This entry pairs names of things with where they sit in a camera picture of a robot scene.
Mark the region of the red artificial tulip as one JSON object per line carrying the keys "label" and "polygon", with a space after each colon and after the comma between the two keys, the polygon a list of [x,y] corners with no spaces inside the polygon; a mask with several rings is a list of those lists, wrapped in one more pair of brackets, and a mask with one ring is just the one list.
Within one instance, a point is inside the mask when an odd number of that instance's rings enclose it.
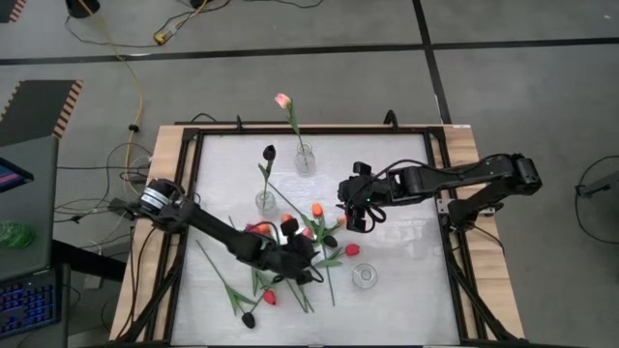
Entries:
{"label": "red artificial tulip", "polygon": [[[246,227],[245,227],[245,231],[246,231],[246,232],[250,232],[250,229],[251,229],[252,227],[254,227],[254,226],[255,226],[255,224],[247,224],[247,225],[246,225]],[[273,232],[273,234],[278,234],[277,227],[276,227],[273,223],[272,223],[272,232]],[[275,292],[276,292],[276,284],[277,284],[277,282],[274,280],[274,283],[275,283],[275,285],[274,285],[274,290],[275,290]]]}
{"label": "red artificial tulip", "polygon": [[277,304],[277,296],[274,290],[274,281],[266,276],[264,273],[258,271],[256,268],[251,269],[251,287],[254,296],[258,294],[258,291],[263,292],[262,300],[268,305]]}
{"label": "red artificial tulip", "polygon": [[342,265],[342,257],[354,257],[361,253],[361,247],[357,244],[339,246],[333,251],[327,252],[323,259],[316,262],[313,267],[316,269],[338,267]]}

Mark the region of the green translucent plastic item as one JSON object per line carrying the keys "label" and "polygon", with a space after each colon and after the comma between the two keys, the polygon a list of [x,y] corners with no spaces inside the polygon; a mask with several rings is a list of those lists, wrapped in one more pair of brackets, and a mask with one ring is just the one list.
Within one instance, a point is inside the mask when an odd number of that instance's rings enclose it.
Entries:
{"label": "green translucent plastic item", "polygon": [[26,248],[36,239],[36,232],[28,224],[0,220],[0,247]]}

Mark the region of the grey stand leg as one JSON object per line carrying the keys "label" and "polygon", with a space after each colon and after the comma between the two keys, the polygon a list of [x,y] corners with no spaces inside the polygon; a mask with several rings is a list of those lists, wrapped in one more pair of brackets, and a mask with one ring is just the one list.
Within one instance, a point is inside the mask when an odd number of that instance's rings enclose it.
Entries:
{"label": "grey stand leg", "polygon": [[580,197],[591,197],[595,193],[607,190],[619,196],[619,171],[603,176],[593,183],[577,186],[576,194]]}

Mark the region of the black metal table frame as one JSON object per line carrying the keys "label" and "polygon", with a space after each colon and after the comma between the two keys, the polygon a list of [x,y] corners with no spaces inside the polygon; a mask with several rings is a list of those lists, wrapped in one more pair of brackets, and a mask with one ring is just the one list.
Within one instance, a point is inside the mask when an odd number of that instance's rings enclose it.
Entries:
{"label": "black metal table frame", "polygon": [[[249,123],[240,128],[223,123],[221,125],[179,123],[162,126],[153,150],[150,178],[173,179],[186,189],[191,189],[198,170],[197,142],[202,134],[219,134],[229,131],[236,135],[251,135],[261,132],[290,133],[292,129],[283,123]],[[408,134],[415,131],[430,136],[430,150],[433,159],[440,165],[462,165],[478,160],[480,155],[473,131],[468,125],[303,125],[304,135],[318,134]],[[498,246],[481,236],[457,234],[455,241],[461,244],[456,261],[462,267],[467,281],[478,291],[488,309],[496,319],[518,337],[523,337],[523,327],[516,306],[513,285],[507,271],[505,257]],[[153,231],[145,221],[138,221],[134,229],[134,243],[130,250],[134,257],[127,262],[121,294],[109,337],[115,339],[123,334],[137,319],[162,283],[163,275],[172,267],[173,260],[183,252],[178,238],[167,237]],[[173,283],[162,297],[152,317],[140,332],[138,341],[161,343],[171,336],[172,311],[179,290],[179,283]],[[456,293],[458,321],[469,340],[492,339],[488,324],[484,323],[480,311],[465,297],[462,289]]]}

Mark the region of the clear ribbed glass jar vase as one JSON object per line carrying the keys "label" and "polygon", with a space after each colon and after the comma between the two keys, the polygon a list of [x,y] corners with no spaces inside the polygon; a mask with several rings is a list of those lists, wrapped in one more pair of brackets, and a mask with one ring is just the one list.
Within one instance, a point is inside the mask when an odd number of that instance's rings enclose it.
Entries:
{"label": "clear ribbed glass jar vase", "polygon": [[271,216],[278,210],[277,199],[269,190],[260,191],[254,198],[258,213],[262,216]]}

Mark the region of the black desk beam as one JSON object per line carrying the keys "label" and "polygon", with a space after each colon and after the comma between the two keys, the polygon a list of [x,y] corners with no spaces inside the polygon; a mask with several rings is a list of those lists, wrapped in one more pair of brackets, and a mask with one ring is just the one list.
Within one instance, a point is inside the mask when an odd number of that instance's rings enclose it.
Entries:
{"label": "black desk beam", "polygon": [[126,262],[57,240],[53,240],[51,244],[51,262],[67,264],[73,271],[117,282],[123,281],[127,266]]}

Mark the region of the black mat with striped edge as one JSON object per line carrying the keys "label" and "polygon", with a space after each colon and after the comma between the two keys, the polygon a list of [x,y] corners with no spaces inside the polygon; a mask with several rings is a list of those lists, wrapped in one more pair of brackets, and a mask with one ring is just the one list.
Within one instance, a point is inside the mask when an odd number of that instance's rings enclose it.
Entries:
{"label": "black mat with striped edge", "polygon": [[27,0],[0,0],[0,24],[17,22],[26,4]]}
{"label": "black mat with striped edge", "polygon": [[84,82],[23,80],[0,114],[0,147],[46,136],[61,139]]}

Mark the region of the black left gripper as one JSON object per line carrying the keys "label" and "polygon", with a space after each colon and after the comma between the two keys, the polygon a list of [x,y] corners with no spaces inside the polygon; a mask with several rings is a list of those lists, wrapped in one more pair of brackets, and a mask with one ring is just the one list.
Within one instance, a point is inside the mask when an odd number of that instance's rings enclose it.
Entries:
{"label": "black left gripper", "polygon": [[317,255],[312,241],[306,236],[287,238],[285,245],[268,245],[263,254],[263,266],[298,284],[318,281],[311,275],[311,259]]}

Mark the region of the clear bottle-shaped glass vase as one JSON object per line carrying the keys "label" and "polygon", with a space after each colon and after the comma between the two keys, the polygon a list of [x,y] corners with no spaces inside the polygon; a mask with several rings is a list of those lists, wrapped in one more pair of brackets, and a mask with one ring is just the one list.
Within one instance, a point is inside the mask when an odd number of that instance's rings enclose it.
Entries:
{"label": "clear bottle-shaped glass vase", "polygon": [[297,146],[295,156],[295,166],[297,171],[302,175],[310,175],[315,171],[315,156],[312,151],[312,146],[308,142],[301,142]]}

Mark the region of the small tilted display screen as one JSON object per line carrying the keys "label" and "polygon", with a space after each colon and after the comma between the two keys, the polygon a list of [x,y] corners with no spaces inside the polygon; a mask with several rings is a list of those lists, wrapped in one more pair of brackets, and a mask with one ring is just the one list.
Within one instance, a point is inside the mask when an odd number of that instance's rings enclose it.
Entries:
{"label": "small tilted display screen", "polygon": [[26,185],[34,180],[34,176],[25,169],[0,158],[0,193]]}

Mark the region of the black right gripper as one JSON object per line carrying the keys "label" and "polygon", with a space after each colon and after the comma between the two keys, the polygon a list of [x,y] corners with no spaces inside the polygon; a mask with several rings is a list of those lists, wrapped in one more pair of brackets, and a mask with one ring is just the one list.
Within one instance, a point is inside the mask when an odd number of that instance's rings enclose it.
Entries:
{"label": "black right gripper", "polygon": [[381,206],[387,198],[387,185],[368,175],[351,176],[339,183],[338,207],[344,210],[346,228],[354,232],[371,232],[386,220]]}

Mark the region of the clear diamond-cut glass vase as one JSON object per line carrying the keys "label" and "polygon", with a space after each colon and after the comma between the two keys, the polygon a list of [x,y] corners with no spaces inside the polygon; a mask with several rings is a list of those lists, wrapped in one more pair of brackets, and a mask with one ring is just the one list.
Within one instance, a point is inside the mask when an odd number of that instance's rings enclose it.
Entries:
{"label": "clear diamond-cut glass vase", "polygon": [[371,264],[359,264],[352,270],[352,281],[358,288],[370,289],[378,282],[378,272]]}

